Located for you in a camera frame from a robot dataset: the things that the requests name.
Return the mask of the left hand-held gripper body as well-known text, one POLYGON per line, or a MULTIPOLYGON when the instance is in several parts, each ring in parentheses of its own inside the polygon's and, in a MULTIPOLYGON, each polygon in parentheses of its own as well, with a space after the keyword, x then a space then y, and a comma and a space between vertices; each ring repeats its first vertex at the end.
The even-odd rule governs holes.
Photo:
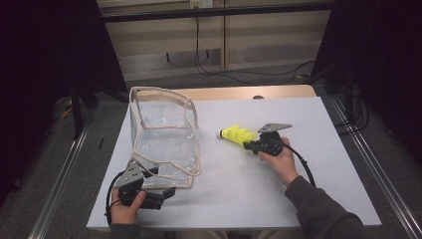
POLYGON ((112 188, 117 190, 117 197, 112 202, 119 202, 123 206, 134 204, 137 195, 142 191, 144 173, 136 164, 130 164, 122 171, 112 184, 112 188))

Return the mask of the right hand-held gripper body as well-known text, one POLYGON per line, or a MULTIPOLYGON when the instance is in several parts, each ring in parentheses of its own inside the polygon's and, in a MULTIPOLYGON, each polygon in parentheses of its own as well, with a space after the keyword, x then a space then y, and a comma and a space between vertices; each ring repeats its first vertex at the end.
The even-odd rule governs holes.
POLYGON ((266 123, 259 130, 258 148, 255 153, 264 152, 266 154, 277 156, 285 147, 286 141, 282 139, 279 131, 292 127, 289 123, 266 123))

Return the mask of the yellow shuttlecock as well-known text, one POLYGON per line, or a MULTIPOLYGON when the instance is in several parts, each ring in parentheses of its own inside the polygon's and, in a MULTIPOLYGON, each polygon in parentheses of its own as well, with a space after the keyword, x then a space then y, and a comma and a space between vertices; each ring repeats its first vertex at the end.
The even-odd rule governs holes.
POLYGON ((241 146, 243 146, 245 142, 257 139, 257 134, 255 132, 244 127, 239 127, 237 124, 219 130, 217 136, 240 144, 241 146))

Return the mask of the clear plastic bag beige trim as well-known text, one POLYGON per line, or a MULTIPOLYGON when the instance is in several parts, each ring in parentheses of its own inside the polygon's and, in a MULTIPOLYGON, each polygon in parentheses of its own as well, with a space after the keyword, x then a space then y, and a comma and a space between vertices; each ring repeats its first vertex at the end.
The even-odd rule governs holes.
POLYGON ((137 100, 129 92, 132 153, 128 165, 158 167, 144 182, 147 189, 189 188, 201 173, 198 115, 189 98, 137 100))

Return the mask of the person's right hand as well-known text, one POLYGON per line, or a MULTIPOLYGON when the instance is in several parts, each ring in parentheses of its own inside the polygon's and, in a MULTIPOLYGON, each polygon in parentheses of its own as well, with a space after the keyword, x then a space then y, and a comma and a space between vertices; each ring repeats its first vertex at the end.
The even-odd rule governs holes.
POLYGON ((289 140, 282 137, 282 142, 285 146, 279 155, 272 156, 259 151, 258 156, 272 167, 281 182, 288 187, 299 174, 296 170, 294 154, 288 149, 289 140))

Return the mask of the person's left hand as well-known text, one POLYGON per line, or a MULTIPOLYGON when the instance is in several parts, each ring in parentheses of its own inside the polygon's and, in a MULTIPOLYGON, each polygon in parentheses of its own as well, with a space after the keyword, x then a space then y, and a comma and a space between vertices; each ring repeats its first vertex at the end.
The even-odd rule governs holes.
POLYGON ((111 192, 111 222, 113 224, 135 224, 138 209, 143 203, 146 193, 144 191, 139 191, 130 206, 122 205, 118 194, 118 188, 111 192))

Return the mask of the white table sheet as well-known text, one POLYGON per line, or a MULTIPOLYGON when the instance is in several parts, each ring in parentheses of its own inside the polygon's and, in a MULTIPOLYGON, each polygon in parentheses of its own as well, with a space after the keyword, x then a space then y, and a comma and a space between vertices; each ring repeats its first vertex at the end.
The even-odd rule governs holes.
POLYGON ((318 97, 275 100, 198 101, 202 172, 159 210, 141 210, 145 229, 281 229, 299 222, 294 205, 272 168, 217 132, 233 124, 257 130, 282 123, 281 134, 305 159, 300 174, 313 174, 323 189, 366 226, 380 219, 318 97))

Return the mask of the wooden table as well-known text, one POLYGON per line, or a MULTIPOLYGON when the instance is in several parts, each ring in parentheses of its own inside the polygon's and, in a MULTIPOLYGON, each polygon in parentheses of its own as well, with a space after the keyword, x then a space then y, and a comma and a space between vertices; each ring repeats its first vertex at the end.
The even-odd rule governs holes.
POLYGON ((264 99, 281 98, 311 98, 317 94, 313 87, 308 85, 293 86, 259 86, 259 87, 228 87, 168 90, 156 87, 134 88, 137 100, 173 100, 182 101, 189 98, 192 101, 219 101, 219 100, 251 100, 253 96, 262 96, 264 99))

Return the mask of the black metal stand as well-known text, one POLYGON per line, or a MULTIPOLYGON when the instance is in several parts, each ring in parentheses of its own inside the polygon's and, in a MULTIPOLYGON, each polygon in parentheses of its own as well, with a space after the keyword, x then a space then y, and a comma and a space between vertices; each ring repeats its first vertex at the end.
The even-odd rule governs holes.
POLYGON ((95 86, 90 79, 76 79, 71 89, 72 110, 75 124, 74 139, 77 139, 84 129, 81 103, 88 109, 96 108, 99 100, 95 95, 95 86))

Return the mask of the dark curtain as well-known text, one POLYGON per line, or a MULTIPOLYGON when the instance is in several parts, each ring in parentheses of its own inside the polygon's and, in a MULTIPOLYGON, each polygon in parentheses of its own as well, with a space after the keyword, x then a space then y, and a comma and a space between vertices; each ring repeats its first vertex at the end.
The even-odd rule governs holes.
POLYGON ((347 76, 422 165, 422 0, 332 0, 313 72, 347 76))
POLYGON ((126 85, 98 0, 0 0, 0 206, 52 123, 56 100, 126 85))

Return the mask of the black horizontal bar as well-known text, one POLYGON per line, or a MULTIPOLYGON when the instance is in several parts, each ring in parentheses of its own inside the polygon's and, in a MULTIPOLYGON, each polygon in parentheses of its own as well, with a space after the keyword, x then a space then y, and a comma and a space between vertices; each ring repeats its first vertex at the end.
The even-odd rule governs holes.
POLYGON ((315 3, 298 3, 298 4, 265 5, 265 6, 207 8, 207 9, 197 9, 197 10, 194 10, 194 9, 171 10, 171 11, 158 11, 158 12, 127 13, 127 14, 123 14, 123 13, 102 14, 101 19, 105 23, 115 23, 115 22, 170 20, 170 19, 200 18, 200 17, 220 17, 220 16, 237 16, 237 15, 254 15, 254 14, 325 11, 325 10, 331 10, 334 7, 335 7, 334 2, 315 2, 315 3))

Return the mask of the aluminium floor rail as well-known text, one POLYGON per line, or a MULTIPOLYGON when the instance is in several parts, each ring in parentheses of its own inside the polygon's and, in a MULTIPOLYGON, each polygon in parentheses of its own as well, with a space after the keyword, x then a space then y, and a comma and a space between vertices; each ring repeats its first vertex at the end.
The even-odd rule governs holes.
POLYGON ((38 215, 38 218, 28 236, 28 239, 45 239, 53 217, 59 206, 60 200, 62 199, 73 167, 85 142, 87 130, 88 129, 84 127, 80 134, 74 139, 61 171, 54 183, 52 190, 49 193, 49 196, 41 212, 38 215))
POLYGON ((339 98, 333 98, 331 103, 338 116, 345 122, 346 134, 352 138, 354 144, 357 146, 366 165, 371 171, 371 174, 377 181, 380 189, 409 238, 422 239, 422 227, 419 225, 410 208, 392 184, 373 151, 370 149, 366 140, 360 133, 358 127, 352 124, 351 120, 346 116, 345 106, 342 104, 341 100, 339 98))

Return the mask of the wall socket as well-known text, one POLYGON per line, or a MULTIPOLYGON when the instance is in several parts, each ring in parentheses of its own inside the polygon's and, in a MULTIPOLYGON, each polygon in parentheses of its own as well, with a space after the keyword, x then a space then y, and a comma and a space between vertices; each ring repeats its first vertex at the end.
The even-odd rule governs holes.
POLYGON ((192 9, 213 8, 213 0, 189 0, 192 9))

